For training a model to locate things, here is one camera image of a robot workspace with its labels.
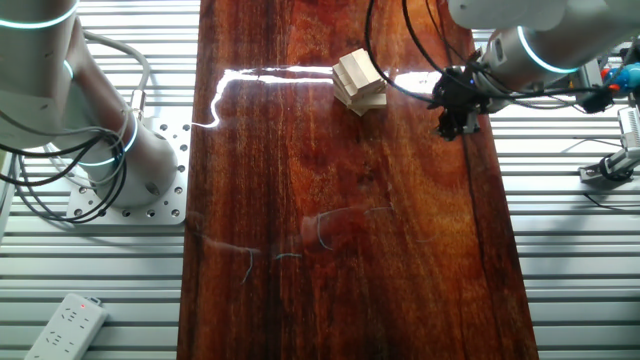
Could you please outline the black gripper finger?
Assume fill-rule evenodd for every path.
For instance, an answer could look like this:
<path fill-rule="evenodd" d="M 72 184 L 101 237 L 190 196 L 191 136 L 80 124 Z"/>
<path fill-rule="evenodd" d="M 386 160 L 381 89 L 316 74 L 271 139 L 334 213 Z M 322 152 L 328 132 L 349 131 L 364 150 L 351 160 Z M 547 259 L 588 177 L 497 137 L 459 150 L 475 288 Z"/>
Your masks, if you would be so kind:
<path fill-rule="evenodd" d="M 438 135 L 445 141 L 453 141 L 459 135 L 474 134 L 480 130 L 478 115 L 445 110 L 439 116 Z"/>
<path fill-rule="evenodd" d="M 454 105 L 454 102 L 450 99 L 450 85 L 451 85 L 451 75 L 448 70 L 445 70 L 440 79 L 434 85 L 432 91 L 433 103 L 432 107 L 444 107 L 449 108 Z"/>

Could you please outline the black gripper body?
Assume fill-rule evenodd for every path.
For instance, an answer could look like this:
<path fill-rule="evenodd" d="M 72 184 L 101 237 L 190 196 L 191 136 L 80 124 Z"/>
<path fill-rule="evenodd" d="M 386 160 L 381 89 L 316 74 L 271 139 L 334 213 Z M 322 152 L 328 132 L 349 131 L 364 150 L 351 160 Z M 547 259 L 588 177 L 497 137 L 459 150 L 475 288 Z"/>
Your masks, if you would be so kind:
<path fill-rule="evenodd" d="M 460 110 L 477 110 L 480 114 L 487 114 L 489 97 L 478 88 L 474 69 L 451 67 L 449 75 L 452 79 L 449 88 L 450 103 Z"/>

